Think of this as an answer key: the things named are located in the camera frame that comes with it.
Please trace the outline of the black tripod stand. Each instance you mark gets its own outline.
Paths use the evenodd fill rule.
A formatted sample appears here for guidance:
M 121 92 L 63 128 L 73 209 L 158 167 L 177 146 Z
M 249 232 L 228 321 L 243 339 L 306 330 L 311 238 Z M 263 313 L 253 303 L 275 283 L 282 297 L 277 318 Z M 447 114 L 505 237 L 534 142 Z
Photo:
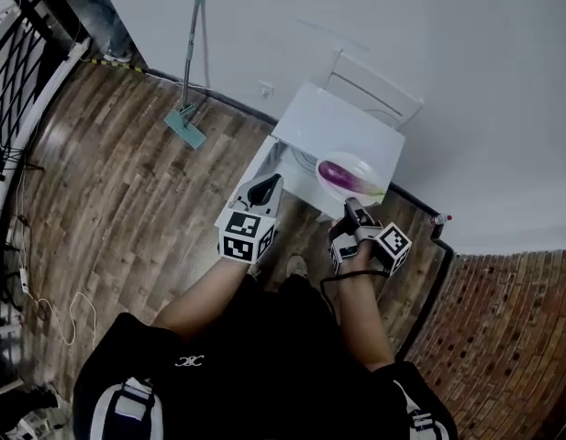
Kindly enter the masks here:
M 0 182 L 6 180 L 6 171 L 15 171 L 18 165 L 25 170 L 44 171 L 43 167 L 28 161 L 28 153 L 24 149 L 0 147 Z

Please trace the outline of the white plate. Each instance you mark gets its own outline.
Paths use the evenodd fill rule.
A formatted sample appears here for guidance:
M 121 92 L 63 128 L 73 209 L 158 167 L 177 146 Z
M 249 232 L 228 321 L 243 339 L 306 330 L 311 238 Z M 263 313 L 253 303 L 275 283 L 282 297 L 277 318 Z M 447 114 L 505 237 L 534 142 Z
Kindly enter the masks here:
M 386 190 L 386 188 L 382 187 L 378 174 L 373 170 L 373 168 L 355 154 L 342 152 L 342 151 L 329 152 L 323 159 L 320 159 L 317 162 L 316 177 L 319 180 L 320 184 L 323 186 L 323 188 L 333 198 L 337 199 L 341 204 L 343 204 L 345 200 L 349 197 L 357 198 L 363 205 L 372 205 L 377 203 L 379 204 L 383 200 L 386 194 L 381 196 L 362 195 L 342 189 L 323 179 L 318 173 L 317 167 L 319 166 L 319 163 L 324 160 L 337 163 L 339 166 L 343 167 L 347 171 L 355 174 L 356 176 L 363 178 L 366 181 L 376 184 L 377 186 L 383 188 L 384 190 Z

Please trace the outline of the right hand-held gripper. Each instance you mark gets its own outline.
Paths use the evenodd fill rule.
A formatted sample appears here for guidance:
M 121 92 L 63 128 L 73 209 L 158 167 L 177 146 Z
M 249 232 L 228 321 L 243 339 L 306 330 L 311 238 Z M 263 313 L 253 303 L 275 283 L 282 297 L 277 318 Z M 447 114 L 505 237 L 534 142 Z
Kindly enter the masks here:
M 378 261 L 384 277 L 397 272 L 412 247 L 406 234 L 395 223 L 385 227 L 371 225 L 370 214 L 355 197 L 346 199 L 345 212 L 348 217 L 340 220 L 328 233 L 329 254 L 335 273 L 339 275 L 340 265 L 357 255 L 363 241 L 372 243 L 372 257 Z

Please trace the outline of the person's shoe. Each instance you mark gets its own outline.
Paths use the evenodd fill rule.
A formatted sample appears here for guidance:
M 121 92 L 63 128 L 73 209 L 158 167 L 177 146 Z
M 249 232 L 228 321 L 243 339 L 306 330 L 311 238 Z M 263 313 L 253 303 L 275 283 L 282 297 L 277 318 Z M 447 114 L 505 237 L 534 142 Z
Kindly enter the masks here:
M 287 261 L 285 268 L 285 277 L 300 277 L 303 279 L 307 278 L 308 269 L 305 259 L 297 254 L 293 254 Z

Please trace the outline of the person's left forearm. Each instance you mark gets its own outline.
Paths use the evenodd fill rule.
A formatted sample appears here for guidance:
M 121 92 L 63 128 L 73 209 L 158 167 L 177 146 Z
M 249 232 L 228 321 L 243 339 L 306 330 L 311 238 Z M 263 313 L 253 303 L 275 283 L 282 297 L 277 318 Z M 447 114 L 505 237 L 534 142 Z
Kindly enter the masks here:
M 191 288 L 167 304 L 153 327 L 191 339 L 211 325 L 228 307 L 250 264 L 221 258 Z

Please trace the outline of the person's black shirt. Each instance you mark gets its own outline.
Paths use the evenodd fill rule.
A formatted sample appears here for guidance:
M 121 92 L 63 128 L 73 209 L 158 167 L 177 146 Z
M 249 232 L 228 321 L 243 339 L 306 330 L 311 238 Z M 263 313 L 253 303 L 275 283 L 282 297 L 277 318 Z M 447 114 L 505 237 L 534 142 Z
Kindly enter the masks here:
M 159 397 L 165 440 L 458 440 L 416 367 L 365 368 L 301 278 L 276 292 L 246 278 L 190 340 L 120 314 L 76 381 L 76 440 L 88 440 L 104 391 L 129 379 Z

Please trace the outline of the person's right forearm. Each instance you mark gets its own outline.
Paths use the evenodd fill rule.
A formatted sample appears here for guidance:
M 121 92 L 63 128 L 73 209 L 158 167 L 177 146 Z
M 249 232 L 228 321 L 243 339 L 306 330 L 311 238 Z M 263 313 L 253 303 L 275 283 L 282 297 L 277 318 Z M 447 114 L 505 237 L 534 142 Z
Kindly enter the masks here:
M 358 275 L 338 283 L 340 328 L 350 353 L 369 371 L 395 362 L 394 353 L 383 327 L 372 278 L 363 269 L 345 263 L 340 274 Z

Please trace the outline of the black metal railing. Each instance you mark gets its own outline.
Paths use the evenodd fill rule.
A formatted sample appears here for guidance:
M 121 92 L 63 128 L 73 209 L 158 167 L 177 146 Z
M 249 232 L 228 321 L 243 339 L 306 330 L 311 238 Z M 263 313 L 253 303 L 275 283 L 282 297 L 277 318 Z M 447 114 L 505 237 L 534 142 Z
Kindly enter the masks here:
M 84 55 L 91 40 L 81 20 L 67 9 L 63 25 L 43 0 L 19 0 L 0 23 L 0 147 L 24 149 L 55 84 Z M 15 171 L 0 181 L 0 291 L 6 243 L 2 210 Z

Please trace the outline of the purple eggplant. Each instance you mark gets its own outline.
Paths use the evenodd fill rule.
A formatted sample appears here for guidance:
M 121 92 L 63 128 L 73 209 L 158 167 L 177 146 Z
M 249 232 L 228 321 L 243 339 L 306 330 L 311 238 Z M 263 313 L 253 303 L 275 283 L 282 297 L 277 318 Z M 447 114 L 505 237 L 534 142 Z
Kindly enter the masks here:
M 356 176 L 332 161 L 321 161 L 317 167 L 317 171 L 326 181 L 353 193 L 368 196 L 381 196 L 386 194 L 386 190 L 383 188 Z

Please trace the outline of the white microwave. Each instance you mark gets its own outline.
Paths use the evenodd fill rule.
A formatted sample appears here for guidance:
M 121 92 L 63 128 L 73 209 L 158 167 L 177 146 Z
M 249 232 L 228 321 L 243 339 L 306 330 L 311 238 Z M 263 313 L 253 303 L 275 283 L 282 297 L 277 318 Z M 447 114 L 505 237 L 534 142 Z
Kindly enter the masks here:
M 368 163 L 387 190 L 404 143 L 405 137 L 398 131 L 307 82 L 262 142 L 239 184 L 278 169 L 293 169 L 316 178 L 316 167 L 310 162 L 342 151 Z

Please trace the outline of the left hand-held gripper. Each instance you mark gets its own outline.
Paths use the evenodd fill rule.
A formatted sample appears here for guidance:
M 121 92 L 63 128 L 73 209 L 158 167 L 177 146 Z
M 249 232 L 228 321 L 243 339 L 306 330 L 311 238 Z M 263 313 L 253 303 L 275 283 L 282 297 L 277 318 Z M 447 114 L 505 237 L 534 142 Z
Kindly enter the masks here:
M 282 194 L 279 173 L 256 176 L 239 187 L 215 222 L 222 258 L 255 264 L 264 255 L 275 238 Z

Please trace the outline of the small white table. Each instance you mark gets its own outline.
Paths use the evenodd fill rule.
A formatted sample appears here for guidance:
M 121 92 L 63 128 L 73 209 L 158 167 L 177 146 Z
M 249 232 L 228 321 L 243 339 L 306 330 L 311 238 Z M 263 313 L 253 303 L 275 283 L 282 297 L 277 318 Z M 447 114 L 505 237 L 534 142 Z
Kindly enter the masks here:
M 333 219 L 343 216 L 343 205 L 333 198 L 313 176 L 293 169 L 278 169 L 275 173 L 283 177 L 283 189 L 320 213 Z

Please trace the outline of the teal flat mop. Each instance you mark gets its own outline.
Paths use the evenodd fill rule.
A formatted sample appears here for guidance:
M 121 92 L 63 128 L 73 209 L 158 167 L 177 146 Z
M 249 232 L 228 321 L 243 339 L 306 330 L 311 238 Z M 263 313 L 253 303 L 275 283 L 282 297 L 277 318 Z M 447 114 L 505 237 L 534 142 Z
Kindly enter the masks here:
M 194 0 L 191 25 L 189 29 L 189 36 L 185 53 L 181 107 L 171 110 L 164 118 L 165 124 L 180 139 L 185 141 L 193 149 L 198 149 L 199 147 L 201 147 L 206 139 L 205 134 L 197 126 L 195 126 L 191 120 L 197 108 L 197 104 L 190 102 L 188 97 L 190 70 L 194 55 L 196 24 L 200 8 L 204 1 L 205 0 Z

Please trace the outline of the person's right hand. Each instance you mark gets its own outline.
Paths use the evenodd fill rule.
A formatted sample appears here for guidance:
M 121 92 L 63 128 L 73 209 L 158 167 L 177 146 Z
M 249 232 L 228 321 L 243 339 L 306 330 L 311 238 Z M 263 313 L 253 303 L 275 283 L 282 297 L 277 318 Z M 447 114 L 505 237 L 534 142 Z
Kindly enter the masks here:
M 333 221 L 328 230 L 329 255 L 337 275 L 369 268 L 369 261 L 381 228 L 355 226 L 343 218 Z

